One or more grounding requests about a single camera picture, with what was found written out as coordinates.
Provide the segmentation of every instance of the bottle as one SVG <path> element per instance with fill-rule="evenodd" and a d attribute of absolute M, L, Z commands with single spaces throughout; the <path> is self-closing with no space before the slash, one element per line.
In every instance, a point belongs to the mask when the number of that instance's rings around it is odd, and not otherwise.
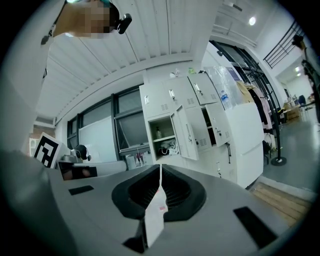
<path fill-rule="evenodd" d="M 222 104 L 224 106 L 224 109 L 225 110 L 231 109 L 232 105 L 231 105 L 231 102 L 230 102 L 228 94 L 224 90 L 222 90 L 221 91 L 221 95 L 222 95 L 221 96 L 221 101 L 222 101 Z"/>
<path fill-rule="evenodd" d="M 159 130 L 159 127 L 156 128 L 155 136 L 156 136 L 157 139 L 161 139 L 162 138 L 162 134 L 161 134 L 161 131 Z"/>

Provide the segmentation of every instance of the white ceiling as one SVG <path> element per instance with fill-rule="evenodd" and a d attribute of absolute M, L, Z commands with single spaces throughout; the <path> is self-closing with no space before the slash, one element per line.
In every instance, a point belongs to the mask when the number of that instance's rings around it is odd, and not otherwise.
<path fill-rule="evenodd" d="M 213 32 L 236 36 L 228 30 L 241 34 L 242 36 L 256 42 L 270 15 L 274 11 L 277 3 L 275 0 L 230 0 L 235 5 L 239 6 L 242 11 L 230 7 L 226 4 L 218 9 L 217 17 Z M 249 25 L 249 19 L 256 18 L 256 23 Z"/>
<path fill-rule="evenodd" d="M 297 77 L 298 73 L 304 74 L 303 68 L 301 66 L 302 57 L 298 58 L 294 63 L 288 66 L 284 71 L 277 75 L 277 79 L 284 84 L 291 82 Z"/>
<path fill-rule="evenodd" d="M 203 56 L 222 4 L 222 0 L 112 2 L 121 16 L 132 16 L 126 33 L 113 32 L 104 39 L 58 36 L 50 48 L 39 116 L 63 116 L 85 97 L 134 72 Z"/>

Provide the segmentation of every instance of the wooden floor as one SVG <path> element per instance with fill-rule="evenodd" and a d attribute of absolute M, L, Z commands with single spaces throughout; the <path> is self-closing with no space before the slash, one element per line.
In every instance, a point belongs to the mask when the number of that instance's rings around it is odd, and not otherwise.
<path fill-rule="evenodd" d="M 271 206 L 291 227 L 303 218 L 311 203 L 276 188 L 259 182 L 251 191 L 256 197 Z"/>

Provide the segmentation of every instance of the ceiling light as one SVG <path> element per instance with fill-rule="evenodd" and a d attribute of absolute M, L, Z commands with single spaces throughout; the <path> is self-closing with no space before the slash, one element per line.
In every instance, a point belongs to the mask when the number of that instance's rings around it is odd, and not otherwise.
<path fill-rule="evenodd" d="M 249 24 L 250 24 L 251 26 L 253 26 L 255 23 L 256 23 L 256 18 L 255 18 L 255 17 L 251 17 L 251 18 L 249 19 Z"/>

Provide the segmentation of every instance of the black stand base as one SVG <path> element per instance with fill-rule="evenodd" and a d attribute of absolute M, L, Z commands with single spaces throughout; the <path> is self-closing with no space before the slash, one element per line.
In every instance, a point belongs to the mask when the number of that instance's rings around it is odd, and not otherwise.
<path fill-rule="evenodd" d="M 271 164 L 273 166 L 284 166 L 287 163 L 287 159 L 285 157 L 280 157 L 280 160 L 278 160 L 278 157 L 271 160 Z"/>

